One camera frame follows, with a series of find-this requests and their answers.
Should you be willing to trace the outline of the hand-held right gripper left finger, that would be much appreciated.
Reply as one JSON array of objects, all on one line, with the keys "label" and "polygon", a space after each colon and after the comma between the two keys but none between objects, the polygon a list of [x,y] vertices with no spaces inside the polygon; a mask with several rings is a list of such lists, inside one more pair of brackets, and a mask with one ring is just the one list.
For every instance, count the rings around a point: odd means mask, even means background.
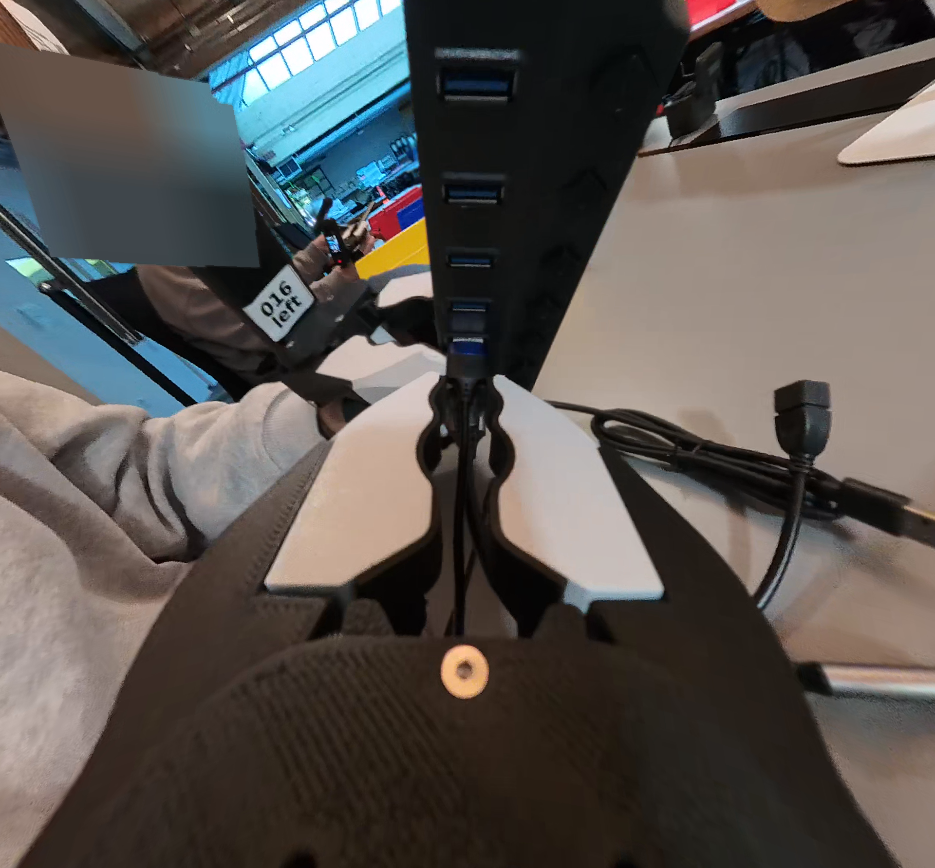
[{"label": "hand-held right gripper left finger", "polygon": [[368,407],[333,440],[264,579],[270,592],[429,592],[442,562],[430,372]]}]

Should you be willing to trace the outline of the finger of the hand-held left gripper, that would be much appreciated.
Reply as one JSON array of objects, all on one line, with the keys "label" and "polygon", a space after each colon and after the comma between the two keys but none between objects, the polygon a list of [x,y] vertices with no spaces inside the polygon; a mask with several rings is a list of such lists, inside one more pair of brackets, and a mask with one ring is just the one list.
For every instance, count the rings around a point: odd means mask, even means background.
[{"label": "finger of the hand-held left gripper", "polygon": [[372,302],[380,311],[389,311],[410,301],[434,300],[433,279],[430,273],[418,273],[403,277],[393,277],[387,280]]},{"label": "finger of the hand-held left gripper", "polygon": [[429,407],[446,367],[444,355],[423,344],[374,344],[366,337],[352,337],[317,369],[317,374],[346,385],[328,382],[315,388],[314,403],[327,405],[356,395],[369,405],[382,405],[388,397],[392,407]]}]

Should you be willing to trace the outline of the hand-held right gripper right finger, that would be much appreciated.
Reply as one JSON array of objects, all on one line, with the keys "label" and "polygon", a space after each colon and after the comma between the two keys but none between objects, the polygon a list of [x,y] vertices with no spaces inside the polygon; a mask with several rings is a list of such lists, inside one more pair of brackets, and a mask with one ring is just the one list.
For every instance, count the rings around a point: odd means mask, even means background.
[{"label": "hand-held right gripper right finger", "polygon": [[505,375],[488,397],[484,566],[503,605],[660,601],[661,577],[596,442]]}]

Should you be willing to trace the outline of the black USB hub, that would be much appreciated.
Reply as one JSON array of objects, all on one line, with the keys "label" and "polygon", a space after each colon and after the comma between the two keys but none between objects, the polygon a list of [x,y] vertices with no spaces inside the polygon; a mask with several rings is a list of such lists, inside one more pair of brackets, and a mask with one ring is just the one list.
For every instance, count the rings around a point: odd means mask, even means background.
[{"label": "black USB hub", "polygon": [[684,0],[403,0],[438,338],[532,389],[687,45]]}]

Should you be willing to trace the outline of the person's left forearm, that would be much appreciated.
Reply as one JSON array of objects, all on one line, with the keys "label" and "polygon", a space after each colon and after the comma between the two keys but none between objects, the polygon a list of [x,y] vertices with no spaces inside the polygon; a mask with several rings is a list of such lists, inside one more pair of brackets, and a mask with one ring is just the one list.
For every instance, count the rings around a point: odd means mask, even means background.
[{"label": "person's left forearm", "polygon": [[2,522],[31,518],[75,553],[188,558],[326,443],[316,407],[280,384],[164,418],[7,372],[1,395]]}]

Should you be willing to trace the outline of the person's left hand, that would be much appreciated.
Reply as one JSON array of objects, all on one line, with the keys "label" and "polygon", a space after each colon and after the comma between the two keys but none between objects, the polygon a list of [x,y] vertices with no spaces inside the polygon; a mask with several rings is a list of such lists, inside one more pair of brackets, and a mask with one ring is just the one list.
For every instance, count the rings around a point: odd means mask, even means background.
[{"label": "person's left hand", "polygon": [[355,397],[334,399],[324,405],[315,406],[318,430],[325,440],[332,439],[348,423],[360,416],[369,404]]}]

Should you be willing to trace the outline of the yellow storage bin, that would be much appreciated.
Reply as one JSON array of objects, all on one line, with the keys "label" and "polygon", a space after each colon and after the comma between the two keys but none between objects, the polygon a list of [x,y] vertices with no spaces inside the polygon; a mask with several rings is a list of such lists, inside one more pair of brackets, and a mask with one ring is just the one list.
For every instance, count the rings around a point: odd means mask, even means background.
[{"label": "yellow storage bin", "polygon": [[427,225],[424,218],[375,247],[355,264],[359,278],[368,279],[391,270],[410,266],[428,265],[430,256]]}]

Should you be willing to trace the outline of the red storage bin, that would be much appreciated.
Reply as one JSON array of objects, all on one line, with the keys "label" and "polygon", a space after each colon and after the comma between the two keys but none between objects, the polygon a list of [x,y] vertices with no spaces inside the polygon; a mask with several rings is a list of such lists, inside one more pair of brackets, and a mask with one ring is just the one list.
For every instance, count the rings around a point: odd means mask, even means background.
[{"label": "red storage bin", "polygon": [[388,242],[425,216],[424,200],[418,197],[400,196],[386,206],[373,212],[368,223],[376,239]]}]

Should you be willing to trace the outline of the person's grey sweatshirt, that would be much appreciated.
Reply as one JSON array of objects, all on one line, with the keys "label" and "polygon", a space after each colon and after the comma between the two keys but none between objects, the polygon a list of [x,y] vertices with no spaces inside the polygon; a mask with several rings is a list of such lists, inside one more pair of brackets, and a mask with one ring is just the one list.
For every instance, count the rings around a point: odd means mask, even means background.
[{"label": "person's grey sweatshirt", "polygon": [[15,866],[96,745],[142,640],[242,507],[134,541],[84,496],[2,496],[2,866]]}]

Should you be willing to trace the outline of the black box device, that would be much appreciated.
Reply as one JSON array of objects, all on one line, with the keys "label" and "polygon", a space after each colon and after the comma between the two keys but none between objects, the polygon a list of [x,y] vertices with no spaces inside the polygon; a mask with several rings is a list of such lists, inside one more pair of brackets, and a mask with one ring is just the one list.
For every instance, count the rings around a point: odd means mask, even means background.
[{"label": "black box device", "polygon": [[702,129],[714,116],[719,99],[724,47],[715,42],[695,60],[695,70],[688,82],[663,105],[673,141]]}]

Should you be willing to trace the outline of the silver metal rod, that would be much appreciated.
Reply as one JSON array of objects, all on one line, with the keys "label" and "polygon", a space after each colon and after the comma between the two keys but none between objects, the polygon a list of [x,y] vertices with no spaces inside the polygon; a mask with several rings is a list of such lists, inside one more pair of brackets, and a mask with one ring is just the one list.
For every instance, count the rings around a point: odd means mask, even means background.
[{"label": "silver metal rod", "polygon": [[806,691],[826,697],[934,702],[932,667],[809,662],[796,675]]}]

